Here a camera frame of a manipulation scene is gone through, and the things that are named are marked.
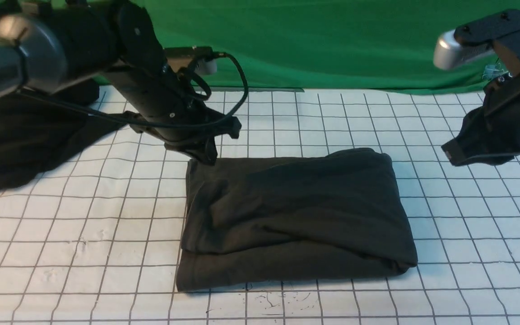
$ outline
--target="black cloth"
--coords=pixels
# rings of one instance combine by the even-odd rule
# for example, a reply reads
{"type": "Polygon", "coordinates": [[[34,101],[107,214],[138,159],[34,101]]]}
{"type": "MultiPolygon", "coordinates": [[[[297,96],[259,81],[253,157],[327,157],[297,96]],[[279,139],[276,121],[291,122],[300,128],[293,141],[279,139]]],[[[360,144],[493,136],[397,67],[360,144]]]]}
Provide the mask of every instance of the black cloth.
{"type": "MultiPolygon", "coordinates": [[[[89,105],[99,85],[88,80],[54,97],[89,105]]],[[[17,94],[0,98],[0,190],[26,185],[124,125],[17,94]]]]}
{"type": "Polygon", "coordinates": [[[190,161],[180,292],[266,280],[379,278],[417,265],[392,161],[372,149],[322,158],[190,161]]]}

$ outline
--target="black wire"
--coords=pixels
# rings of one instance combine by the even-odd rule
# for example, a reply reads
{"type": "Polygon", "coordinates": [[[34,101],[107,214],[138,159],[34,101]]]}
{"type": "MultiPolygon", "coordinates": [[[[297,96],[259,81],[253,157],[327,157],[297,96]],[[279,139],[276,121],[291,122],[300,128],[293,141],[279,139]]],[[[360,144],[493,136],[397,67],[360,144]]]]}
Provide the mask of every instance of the black wire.
{"type": "Polygon", "coordinates": [[[248,97],[248,81],[246,80],[246,76],[244,75],[244,70],[242,70],[240,63],[236,60],[236,58],[233,57],[231,54],[224,53],[224,52],[215,53],[215,57],[229,58],[234,63],[234,65],[236,66],[236,68],[238,70],[238,73],[240,74],[240,78],[242,79],[242,86],[244,87],[244,94],[242,95],[242,98],[240,98],[240,101],[238,101],[238,103],[236,105],[234,105],[233,109],[231,109],[229,111],[229,113],[227,113],[225,115],[225,117],[222,117],[221,119],[210,122],[210,123],[181,125],[181,124],[163,124],[163,123],[153,123],[153,122],[148,122],[148,121],[138,121],[138,120],[126,119],[123,117],[112,116],[110,114],[103,113],[102,111],[96,111],[89,107],[81,107],[79,105],[64,102],[59,99],[47,97],[45,95],[40,95],[38,93],[31,92],[31,91],[29,91],[29,92],[20,91],[19,94],[32,98],[32,99],[37,99],[39,101],[53,103],[60,107],[71,109],[73,111],[79,111],[81,113],[95,115],[95,116],[98,116],[98,117],[101,117],[101,118],[104,118],[107,120],[111,120],[111,121],[114,121],[117,123],[126,123],[126,124],[130,124],[130,125],[139,125],[142,127],[168,128],[168,129],[198,129],[198,128],[214,127],[216,125],[219,125],[219,124],[225,122],[227,119],[230,119],[230,117],[232,117],[238,111],[238,109],[244,104],[244,102],[246,101],[246,98],[248,97]]]}

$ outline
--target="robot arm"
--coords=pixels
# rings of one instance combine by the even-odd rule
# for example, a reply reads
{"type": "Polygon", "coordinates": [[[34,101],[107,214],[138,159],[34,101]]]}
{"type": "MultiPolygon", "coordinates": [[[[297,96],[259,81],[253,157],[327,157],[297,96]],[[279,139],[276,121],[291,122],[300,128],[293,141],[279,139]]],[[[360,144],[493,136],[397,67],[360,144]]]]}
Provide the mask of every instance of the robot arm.
{"type": "MultiPolygon", "coordinates": [[[[22,13],[0,19],[0,97],[21,89],[52,101],[45,95],[101,74],[138,110],[132,121],[139,125],[134,125],[137,132],[214,164],[215,136],[237,138],[241,124],[233,112],[224,115],[206,107],[211,91],[196,69],[209,67],[215,58],[233,57],[208,47],[164,50],[146,9],[129,0],[67,3],[66,9],[54,10],[47,1],[24,2],[22,13]],[[192,60],[178,67],[167,55],[192,60]],[[194,91],[192,82],[206,94],[194,91]]],[[[241,77],[246,91],[237,107],[247,96],[243,72],[241,77]]]]}
{"type": "Polygon", "coordinates": [[[520,155],[520,10],[504,10],[443,34],[434,63],[451,70],[491,54],[508,73],[485,86],[483,106],[470,111],[458,136],[442,146],[455,166],[500,165],[520,155]]]}

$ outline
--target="folded black cloth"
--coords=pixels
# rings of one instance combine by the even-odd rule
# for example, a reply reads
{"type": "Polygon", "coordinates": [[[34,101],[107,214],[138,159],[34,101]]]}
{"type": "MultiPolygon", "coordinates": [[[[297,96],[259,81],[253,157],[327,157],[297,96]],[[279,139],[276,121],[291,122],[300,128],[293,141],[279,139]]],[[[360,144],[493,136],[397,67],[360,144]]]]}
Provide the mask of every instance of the folded black cloth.
{"type": "MultiPolygon", "coordinates": [[[[54,97],[89,105],[99,85],[87,80],[54,97]]],[[[0,98],[0,190],[26,185],[124,125],[18,94],[0,98]]]]}
{"type": "Polygon", "coordinates": [[[180,292],[266,280],[379,278],[417,265],[392,161],[372,149],[322,158],[190,161],[180,292]]]}

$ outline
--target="black cable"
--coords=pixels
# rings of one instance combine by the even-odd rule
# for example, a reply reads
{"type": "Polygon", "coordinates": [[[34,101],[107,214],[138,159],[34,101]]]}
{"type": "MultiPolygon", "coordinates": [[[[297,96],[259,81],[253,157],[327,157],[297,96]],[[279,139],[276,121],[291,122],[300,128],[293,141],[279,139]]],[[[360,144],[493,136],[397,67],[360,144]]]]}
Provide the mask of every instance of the black cable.
{"type": "Polygon", "coordinates": [[[142,127],[168,128],[168,129],[198,129],[198,128],[214,127],[216,125],[219,125],[219,124],[225,122],[227,119],[232,117],[238,111],[238,109],[244,104],[244,102],[246,101],[246,98],[248,97],[248,81],[246,80],[246,76],[244,75],[244,70],[242,70],[240,63],[236,60],[236,58],[233,57],[231,54],[224,53],[224,52],[215,53],[214,56],[217,58],[229,58],[233,62],[233,64],[236,66],[236,68],[238,70],[238,73],[240,74],[240,78],[242,79],[242,86],[244,87],[244,94],[242,95],[242,98],[240,98],[240,101],[238,101],[238,103],[236,105],[234,105],[233,109],[231,109],[229,111],[229,113],[227,113],[225,115],[225,117],[222,117],[221,119],[210,122],[210,123],[181,125],[181,124],[163,124],[163,123],[153,123],[153,122],[148,122],[148,121],[131,120],[131,119],[123,118],[123,117],[112,116],[110,114],[103,113],[102,111],[96,111],[89,107],[81,107],[79,105],[64,102],[59,99],[47,97],[45,95],[40,95],[38,93],[31,92],[31,91],[29,91],[29,92],[20,91],[19,94],[32,98],[32,99],[37,99],[39,101],[53,103],[60,107],[71,109],[73,111],[79,111],[81,113],[102,117],[104,119],[111,120],[111,121],[114,121],[117,123],[126,123],[126,124],[130,124],[130,125],[139,125],[142,127]]]}

